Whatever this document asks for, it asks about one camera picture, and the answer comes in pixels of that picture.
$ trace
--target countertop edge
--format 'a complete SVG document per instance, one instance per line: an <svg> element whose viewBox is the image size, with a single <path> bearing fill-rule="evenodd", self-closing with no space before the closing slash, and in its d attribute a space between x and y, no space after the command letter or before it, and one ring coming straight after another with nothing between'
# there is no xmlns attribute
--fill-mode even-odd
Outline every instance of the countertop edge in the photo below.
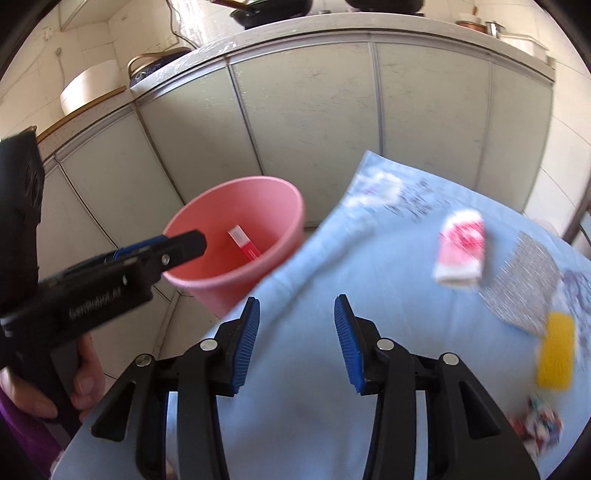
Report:
<svg viewBox="0 0 591 480"><path fill-rule="evenodd" d="M37 143L39 144L42 141L44 141L47 137L49 137L49 135L51 135L53 132L55 132L58 128L60 128L62 125L65 125L70 120L75 119L78 115L93 108L95 105L98 105L99 103L102 103L105 100L108 100L109 98L114 97L115 95L119 95L120 93L123 93L126 90L127 90L127 87L119 87L115 90L111 90L110 92L107 92L104 95L101 95L100 97L97 97L94 100L91 100L90 102L82 105L80 108L77 108L73 112L68 113L66 116L60 118L56 123L54 123L52 126L50 126L49 128L46 128L42 133L40 133L39 136L37 137Z"/></svg>
<svg viewBox="0 0 591 480"><path fill-rule="evenodd" d="M555 79L554 69L541 60L512 45L469 28L412 15L355 12L292 18L238 32L187 53L141 80L130 90L134 98L138 99L177 75L246 48L312 33L347 30L414 33L459 41L484 48L520 63L552 81Z"/></svg>
<svg viewBox="0 0 591 480"><path fill-rule="evenodd" d="M58 121L47 129L51 130L51 132L45 135L43 139L37 140L41 159L45 161L72 140L72 138L133 101L134 97L131 95L129 89L120 87L72 112L71 118L68 118L64 122Z"/></svg>

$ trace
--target red and white packet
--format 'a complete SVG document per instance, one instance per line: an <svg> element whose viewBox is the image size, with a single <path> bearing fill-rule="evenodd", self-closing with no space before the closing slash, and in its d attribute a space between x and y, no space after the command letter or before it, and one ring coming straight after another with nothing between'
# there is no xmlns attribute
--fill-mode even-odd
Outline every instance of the red and white packet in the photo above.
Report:
<svg viewBox="0 0 591 480"><path fill-rule="evenodd" d="M451 288L474 288L482 278L484 221L476 210L458 210L446 218L433 277Z"/></svg>
<svg viewBox="0 0 591 480"><path fill-rule="evenodd" d="M249 261L256 260L261 256L258 248L251 242L251 239L247 237L244 230L240 228L240 225L236 225L234 228L228 231L232 239L236 242L240 250L246 255Z"/></svg>

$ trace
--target white container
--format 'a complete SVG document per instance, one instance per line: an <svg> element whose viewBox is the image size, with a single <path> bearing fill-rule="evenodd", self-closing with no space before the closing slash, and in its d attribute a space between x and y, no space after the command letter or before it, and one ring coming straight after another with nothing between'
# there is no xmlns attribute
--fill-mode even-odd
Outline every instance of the white container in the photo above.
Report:
<svg viewBox="0 0 591 480"><path fill-rule="evenodd" d="M104 61L83 71L70 82L60 95L61 109L64 115L68 115L121 85L117 60Z"/></svg>
<svg viewBox="0 0 591 480"><path fill-rule="evenodd" d="M517 33L503 33L499 34L499 40L508 43L509 45L513 45L532 57L540 59L544 63L548 63L548 49L534 37L530 37L529 35L519 35Z"/></svg>

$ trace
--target frying pan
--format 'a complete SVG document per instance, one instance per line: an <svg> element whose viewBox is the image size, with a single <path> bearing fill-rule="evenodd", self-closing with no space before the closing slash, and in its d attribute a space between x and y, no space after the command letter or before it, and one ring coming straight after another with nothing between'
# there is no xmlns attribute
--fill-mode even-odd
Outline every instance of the frying pan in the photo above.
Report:
<svg viewBox="0 0 591 480"><path fill-rule="evenodd" d="M245 30L288 18L303 17L312 8L312 0L254 0L247 3L236 0L210 1L213 4L235 8L230 17Z"/></svg>
<svg viewBox="0 0 591 480"><path fill-rule="evenodd" d="M362 12L414 15L423 8L424 0L346 0Z"/></svg>

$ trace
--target yellow sponge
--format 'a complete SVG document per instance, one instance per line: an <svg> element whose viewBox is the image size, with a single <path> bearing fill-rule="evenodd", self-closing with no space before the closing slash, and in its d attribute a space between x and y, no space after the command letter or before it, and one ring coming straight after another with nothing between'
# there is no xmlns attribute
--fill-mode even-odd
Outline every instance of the yellow sponge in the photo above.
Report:
<svg viewBox="0 0 591 480"><path fill-rule="evenodd" d="M574 320L564 313L551 312L538 364L537 383L543 388L566 390L573 380L573 367Z"/></svg>

